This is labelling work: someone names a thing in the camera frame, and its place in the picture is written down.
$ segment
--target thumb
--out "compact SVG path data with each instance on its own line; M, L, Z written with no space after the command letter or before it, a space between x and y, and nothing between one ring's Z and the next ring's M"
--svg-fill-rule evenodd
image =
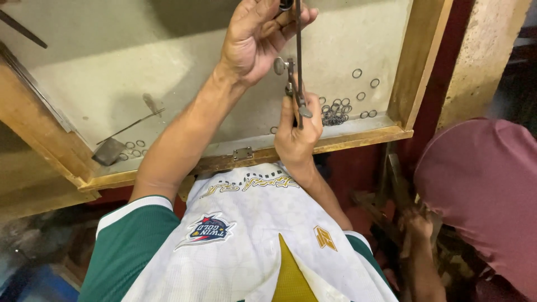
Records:
M244 17L244 29L253 34L263 24L274 19L279 11L280 2L277 0L256 0L258 2Z
M284 97L281 101L281 116L278 131L289 133L293 130L293 122L295 120L295 112L293 111L293 99Z

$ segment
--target maroon shirt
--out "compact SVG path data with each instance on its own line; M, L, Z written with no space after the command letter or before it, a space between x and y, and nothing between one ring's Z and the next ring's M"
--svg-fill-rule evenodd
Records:
M469 120L438 133L418 162L417 191L444 223L537 300L537 142L505 120Z

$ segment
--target white jersey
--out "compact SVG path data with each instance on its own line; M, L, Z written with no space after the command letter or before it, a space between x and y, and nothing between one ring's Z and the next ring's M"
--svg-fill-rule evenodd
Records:
M171 210L148 196L104 216L80 301L271 301L280 234L318 301L397 301L365 238L277 164L199 177Z

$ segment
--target forearm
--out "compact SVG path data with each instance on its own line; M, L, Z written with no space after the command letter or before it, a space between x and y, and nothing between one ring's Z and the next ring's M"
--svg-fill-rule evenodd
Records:
M446 291L434 267L430 241L411 240L409 260L413 301L445 302Z
M332 217L344 231L352 231L352 225L336 198L336 195L323 179L313 158L299 169L291 169L295 181Z
M236 78L217 66L196 98L149 148L130 200L156 193L173 200L179 185L245 90Z

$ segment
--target logo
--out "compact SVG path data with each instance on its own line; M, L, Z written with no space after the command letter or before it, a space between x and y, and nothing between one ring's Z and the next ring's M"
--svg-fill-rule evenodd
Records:
M225 241L233 236L231 229L236 225L219 216L222 213L204 214L201 219L189 225L186 239L181 241L175 250L182 246L204 245L211 242Z
M315 231L315 237L317 237L317 241L319 242L319 246L321 248L328 246L329 248L337 251L336 245L332 241L332 237L330 237L330 233L323 230L323 228L320 226L314 227L313 231Z

